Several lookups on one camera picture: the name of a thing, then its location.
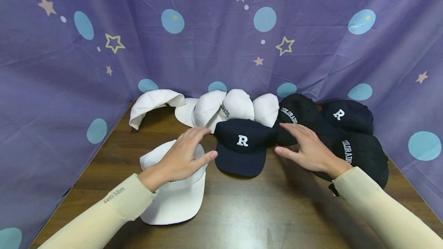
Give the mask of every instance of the pile of caps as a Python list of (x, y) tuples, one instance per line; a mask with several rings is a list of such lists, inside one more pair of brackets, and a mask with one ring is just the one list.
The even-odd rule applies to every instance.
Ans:
[[(280, 123), (298, 123), (317, 133), (336, 156), (360, 167), (382, 188), (388, 181), (387, 157), (372, 135), (373, 115), (356, 101), (325, 103), (319, 111), (311, 99), (301, 94), (289, 95), (279, 103), (272, 94), (251, 101), (249, 95), (239, 89), (228, 93), (212, 91), (200, 98), (184, 98), (172, 90), (155, 90), (138, 98), (131, 109), (129, 125), (138, 130), (147, 112), (166, 104), (175, 107), (175, 117), (181, 123), (211, 129), (218, 141), (215, 164), (225, 173), (244, 177), (260, 174), (267, 148), (297, 144)], [(143, 155), (142, 170), (159, 162), (175, 142), (166, 142)], [(199, 144), (194, 158), (201, 158), (204, 153)], [(141, 219), (149, 225), (168, 225), (194, 217), (203, 202), (206, 167), (189, 178), (161, 186)], [(316, 174), (332, 181), (326, 173)], [(339, 195), (333, 185), (329, 188)]]
[[(206, 127), (217, 138), (219, 170), (254, 177), (260, 174), (266, 149), (289, 146), (297, 140), (280, 123), (298, 123), (317, 133), (339, 158), (360, 167), (382, 188), (388, 181), (388, 163), (373, 136), (373, 115), (367, 106), (352, 100), (316, 104), (302, 94), (289, 95), (279, 103), (273, 94), (252, 101), (243, 90), (212, 91), (200, 98), (186, 98), (175, 108), (175, 117), (189, 127)], [(326, 173), (317, 176), (331, 181)], [(330, 189), (338, 196), (337, 191)]]

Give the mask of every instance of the navy baseball cap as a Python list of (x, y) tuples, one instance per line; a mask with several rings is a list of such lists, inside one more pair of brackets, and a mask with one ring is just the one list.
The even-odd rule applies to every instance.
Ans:
[(214, 131), (219, 170), (255, 177), (265, 166), (266, 149), (277, 142), (277, 132), (249, 119), (233, 118), (217, 123)]
[(353, 101), (340, 100), (323, 104), (321, 130), (316, 133), (339, 137), (356, 132), (372, 135), (374, 132), (372, 112), (367, 106)]
[(314, 132), (320, 130), (321, 113), (314, 101), (301, 94), (292, 94), (282, 99), (274, 129), (278, 133), (278, 143), (284, 146), (297, 144), (297, 140), (280, 123), (301, 124)]
[[(330, 140), (331, 137), (319, 136), (319, 138), (337, 157), (344, 159), (353, 167), (361, 168), (381, 188), (386, 187), (389, 177), (388, 157), (375, 136), (349, 133), (335, 138), (333, 142)], [(327, 181), (332, 181), (326, 173), (315, 172), (315, 174)], [(329, 186), (329, 189), (339, 196), (333, 184)]]

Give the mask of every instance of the forearm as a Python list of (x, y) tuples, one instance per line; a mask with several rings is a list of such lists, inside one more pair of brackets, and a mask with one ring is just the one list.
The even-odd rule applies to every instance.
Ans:
[(104, 199), (56, 232), (40, 249), (99, 249), (148, 208), (154, 194), (133, 174)]
[(443, 240), (435, 232), (360, 168), (346, 171), (333, 183), (387, 248), (443, 248)]

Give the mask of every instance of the wooden table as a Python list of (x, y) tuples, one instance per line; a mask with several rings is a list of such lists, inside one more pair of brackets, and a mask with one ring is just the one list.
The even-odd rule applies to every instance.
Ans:
[[(136, 132), (128, 125), (129, 112), (31, 248), (37, 248), (132, 173), (139, 173), (140, 156), (188, 129), (175, 119), (173, 108), (164, 107), (149, 112)], [(216, 143), (212, 135), (201, 142), (206, 152), (214, 150)], [(440, 220), (395, 165), (389, 165), (387, 193), (443, 236)], [(212, 162), (207, 167), (205, 196), (196, 217), (171, 226), (149, 226), (137, 219), (123, 226), (106, 248), (383, 248), (346, 202), (333, 197), (328, 185), (329, 182), (281, 159), (271, 148), (265, 168), (254, 179), (227, 176)]]

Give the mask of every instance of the light blue circle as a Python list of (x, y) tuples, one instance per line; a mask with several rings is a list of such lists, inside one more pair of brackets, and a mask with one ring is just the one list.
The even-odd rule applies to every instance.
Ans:
[(171, 34), (178, 34), (185, 27), (185, 20), (176, 10), (168, 8), (162, 13), (162, 24), (166, 31)]
[(295, 92), (297, 92), (297, 86), (293, 83), (284, 83), (277, 89), (277, 94), (282, 98), (294, 94)]
[(101, 118), (95, 119), (91, 125), (89, 125), (86, 137), (91, 144), (97, 144), (103, 141), (108, 132), (108, 125), (106, 121)]
[(210, 83), (210, 85), (208, 86), (208, 92), (211, 92), (211, 91), (227, 92), (228, 89), (226, 88), (226, 85), (224, 83), (216, 81), (216, 82)]
[(432, 161), (442, 152), (442, 143), (437, 135), (431, 132), (417, 132), (409, 138), (409, 153), (420, 161)]
[(0, 249), (18, 249), (23, 234), (19, 228), (6, 228), (0, 231)]
[(94, 28), (92, 27), (92, 23), (89, 20), (88, 16), (81, 11), (77, 11), (74, 13), (74, 24), (77, 28), (77, 31), (87, 40), (94, 39)]
[(349, 21), (348, 30), (355, 35), (364, 34), (372, 28), (375, 18), (376, 15), (372, 10), (361, 10)]
[(348, 93), (348, 96), (353, 100), (363, 101), (371, 97), (372, 92), (372, 87), (370, 85), (361, 83), (353, 87)]
[(274, 28), (277, 14), (271, 7), (260, 8), (254, 16), (254, 26), (260, 32), (268, 32)]
[(142, 79), (139, 82), (139, 89), (141, 92), (145, 93), (148, 91), (158, 90), (158, 86), (151, 79)]

